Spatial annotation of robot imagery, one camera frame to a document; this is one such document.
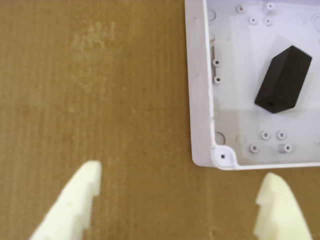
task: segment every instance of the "plastic project box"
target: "plastic project box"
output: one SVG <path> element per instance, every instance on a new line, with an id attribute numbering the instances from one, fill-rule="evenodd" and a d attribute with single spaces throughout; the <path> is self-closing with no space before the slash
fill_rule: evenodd
<path id="1" fill-rule="evenodd" d="M 320 166 L 320 2 L 185 0 L 192 159 L 249 170 Z M 255 98 L 273 57 L 312 57 L 296 106 Z"/>

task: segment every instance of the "cardboard surface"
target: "cardboard surface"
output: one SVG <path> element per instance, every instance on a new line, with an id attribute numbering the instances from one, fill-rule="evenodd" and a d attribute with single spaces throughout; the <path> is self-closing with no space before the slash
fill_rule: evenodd
<path id="1" fill-rule="evenodd" d="M 0 2 L 0 239 L 25 240 L 87 160 L 85 240 L 253 240 L 265 170 L 191 159 L 183 0 Z M 274 170 L 320 239 L 320 168 Z"/>

